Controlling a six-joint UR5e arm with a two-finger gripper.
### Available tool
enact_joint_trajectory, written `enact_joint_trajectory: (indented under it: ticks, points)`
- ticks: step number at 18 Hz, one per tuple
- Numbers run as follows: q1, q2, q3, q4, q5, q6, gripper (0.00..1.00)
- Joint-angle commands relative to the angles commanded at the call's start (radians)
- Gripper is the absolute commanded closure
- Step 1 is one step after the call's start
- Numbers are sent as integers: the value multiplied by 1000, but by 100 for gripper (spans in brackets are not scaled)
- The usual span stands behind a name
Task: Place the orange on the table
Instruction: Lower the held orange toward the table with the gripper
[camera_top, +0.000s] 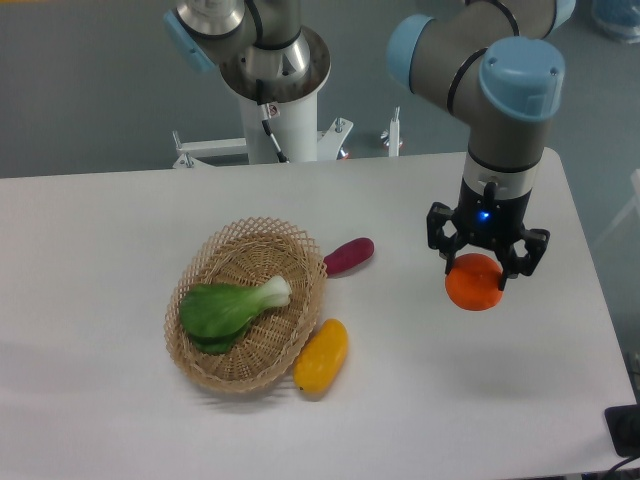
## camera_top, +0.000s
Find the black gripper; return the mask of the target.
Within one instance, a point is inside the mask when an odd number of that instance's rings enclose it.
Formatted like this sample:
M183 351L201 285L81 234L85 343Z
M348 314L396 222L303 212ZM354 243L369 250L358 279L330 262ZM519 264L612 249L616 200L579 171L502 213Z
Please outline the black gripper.
M500 291L509 279L534 273L550 240L548 230L524 226L537 171L533 166L502 172L474 160L465 162L456 209L434 202L426 216L427 244L445 261L446 274L467 245L497 250Z

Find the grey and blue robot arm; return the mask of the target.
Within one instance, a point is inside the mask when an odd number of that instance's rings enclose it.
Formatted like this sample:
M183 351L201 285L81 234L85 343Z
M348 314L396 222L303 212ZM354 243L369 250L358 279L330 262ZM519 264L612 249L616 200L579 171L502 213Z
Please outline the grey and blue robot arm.
M491 251L503 279L531 275L548 246L525 211L565 62L547 42L571 1L469 1L448 21L416 14L392 32L387 70L469 127L455 207L435 203L427 242L448 265L465 246ZM193 69L218 69L241 108L253 164L319 161L317 95L330 72L324 40L297 1L180 1L163 18Z

